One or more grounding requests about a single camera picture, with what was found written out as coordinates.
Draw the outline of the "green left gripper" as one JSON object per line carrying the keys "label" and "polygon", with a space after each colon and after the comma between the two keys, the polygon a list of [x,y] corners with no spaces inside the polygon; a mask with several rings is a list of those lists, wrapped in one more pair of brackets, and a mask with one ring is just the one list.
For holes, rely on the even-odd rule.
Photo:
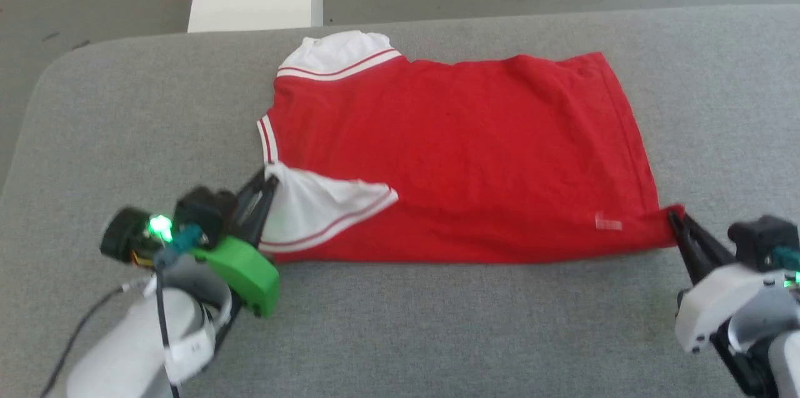
{"label": "green left gripper", "polygon": [[278,178],[266,178],[265,168],[261,167],[237,192],[234,230],[246,232],[248,242],[226,236],[211,250],[194,248],[189,252],[197,261],[208,264],[239,296],[242,306],[257,317],[274,312],[281,289],[277,268],[256,249],[278,184]]}

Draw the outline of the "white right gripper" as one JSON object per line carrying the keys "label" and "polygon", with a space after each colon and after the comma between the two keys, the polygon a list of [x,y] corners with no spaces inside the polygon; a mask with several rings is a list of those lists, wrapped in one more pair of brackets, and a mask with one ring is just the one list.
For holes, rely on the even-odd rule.
{"label": "white right gripper", "polygon": [[736,262],[734,253],[690,215],[668,211],[667,220],[692,288],[678,305],[674,334],[684,352],[706,347],[711,334],[761,290],[783,285],[783,271],[758,272]]}

